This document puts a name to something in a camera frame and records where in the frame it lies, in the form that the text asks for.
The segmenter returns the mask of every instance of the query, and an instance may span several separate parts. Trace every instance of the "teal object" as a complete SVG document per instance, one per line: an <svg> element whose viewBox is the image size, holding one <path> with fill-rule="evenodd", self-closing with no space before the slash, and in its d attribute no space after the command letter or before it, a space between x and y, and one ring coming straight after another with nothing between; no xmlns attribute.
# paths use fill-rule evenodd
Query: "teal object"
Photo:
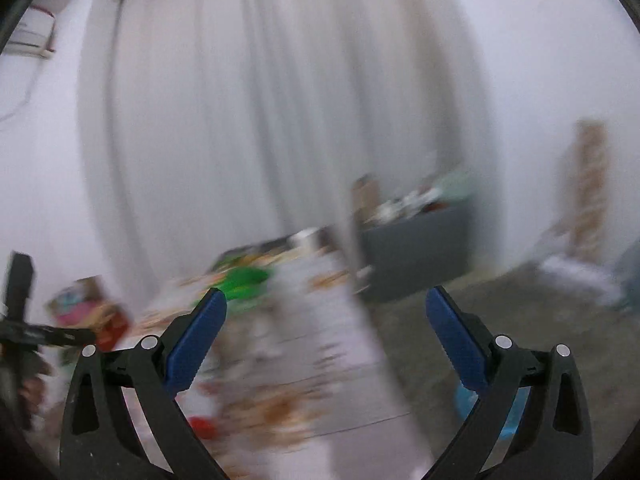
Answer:
<svg viewBox="0 0 640 480"><path fill-rule="evenodd" d="M513 404L511 405L509 415L507 415L507 420L502 427L499 438L507 438L508 436L515 434L518 429L520 419L522 418L522 414L524 413L524 407L527 404L529 390L529 386L518 389L518 393L516 394L516 398L513 399ZM478 394L471 390L467 390L462 383L458 385L458 389L456 390L456 410L462 420L465 420L469 416L476 400L478 400Z"/></svg>

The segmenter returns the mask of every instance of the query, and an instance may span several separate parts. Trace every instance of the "silver screw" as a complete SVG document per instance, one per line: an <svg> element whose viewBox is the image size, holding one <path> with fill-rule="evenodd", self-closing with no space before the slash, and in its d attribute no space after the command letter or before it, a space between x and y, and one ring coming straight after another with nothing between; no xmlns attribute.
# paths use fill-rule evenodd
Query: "silver screw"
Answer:
<svg viewBox="0 0 640 480"><path fill-rule="evenodd" d="M495 343L500 348L504 348L506 350L507 348L511 348L511 345L513 344L513 341L511 341L511 339L509 339L505 335L499 335L497 338L495 338Z"/></svg>
<svg viewBox="0 0 640 480"><path fill-rule="evenodd" d="M82 355L84 357L91 357L93 354L95 354L95 346L94 345L87 345L82 349Z"/></svg>
<svg viewBox="0 0 640 480"><path fill-rule="evenodd" d="M558 345L556 346L556 352L558 352L562 357L569 357L571 350L567 345Z"/></svg>
<svg viewBox="0 0 640 480"><path fill-rule="evenodd" d="M144 348L145 350L151 350L152 348L155 348L157 344L158 338L154 335L148 335L142 340L140 346L142 346L142 348Z"/></svg>

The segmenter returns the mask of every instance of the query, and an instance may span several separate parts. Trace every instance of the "white cloth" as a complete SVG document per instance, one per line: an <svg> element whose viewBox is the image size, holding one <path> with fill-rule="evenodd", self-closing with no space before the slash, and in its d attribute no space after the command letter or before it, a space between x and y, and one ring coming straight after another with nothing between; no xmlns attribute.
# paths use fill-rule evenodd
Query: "white cloth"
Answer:
<svg viewBox="0 0 640 480"><path fill-rule="evenodd" d="M116 164L158 282L309 226L354 267L353 181L458 162L439 59L421 0L123 0Z"/></svg>

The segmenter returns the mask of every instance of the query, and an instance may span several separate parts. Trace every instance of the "floor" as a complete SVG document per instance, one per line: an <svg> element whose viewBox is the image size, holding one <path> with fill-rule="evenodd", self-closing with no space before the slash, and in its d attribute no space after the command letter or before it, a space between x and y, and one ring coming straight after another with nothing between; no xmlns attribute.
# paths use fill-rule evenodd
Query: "floor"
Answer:
<svg viewBox="0 0 640 480"><path fill-rule="evenodd" d="M591 415L594 473L615 455L640 418L640 320L596 306L540 283L522 267L450 294L460 308L478 314L494 333L519 346L549 349L567 344L577 361ZM438 457L462 421L453 406L458 379L424 315L425 293L368 304L390 366ZM487 466L501 460L501 442Z"/></svg>

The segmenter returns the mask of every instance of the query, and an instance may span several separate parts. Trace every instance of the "blue object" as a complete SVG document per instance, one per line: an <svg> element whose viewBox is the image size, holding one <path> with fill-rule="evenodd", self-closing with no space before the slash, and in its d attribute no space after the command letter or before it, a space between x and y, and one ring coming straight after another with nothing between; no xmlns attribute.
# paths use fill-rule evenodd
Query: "blue object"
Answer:
<svg viewBox="0 0 640 480"><path fill-rule="evenodd" d="M225 319L225 295L216 291L200 308L166 359L164 388L169 394L175 397L178 392L191 386Z"/></svg>
<svg viewBox="0 0 640 480"><path fill-rule="evenodd" d="M520 419L522 418L522 414L524 413L524 407L527 404L529 390L529 386L518 389L518 393L516 394L515 399L513 399L513 404L509 410L509 415L507 415L507 420L500 432L500 438L506 438L515 434L518 429ZM462 420L465 420L469 413L471 413L476 400L478 400L478 394L471 390L467 390L462 384L458 385L458 389L456 390L456 410Z"/></svg>
<svg viewBox="0 0 640 480"><path fill-rule="evenodd" d="M449 300L437 288L427 293L426 311L462 384L482 395L489 387L485 373L486 358Z"/></svg>

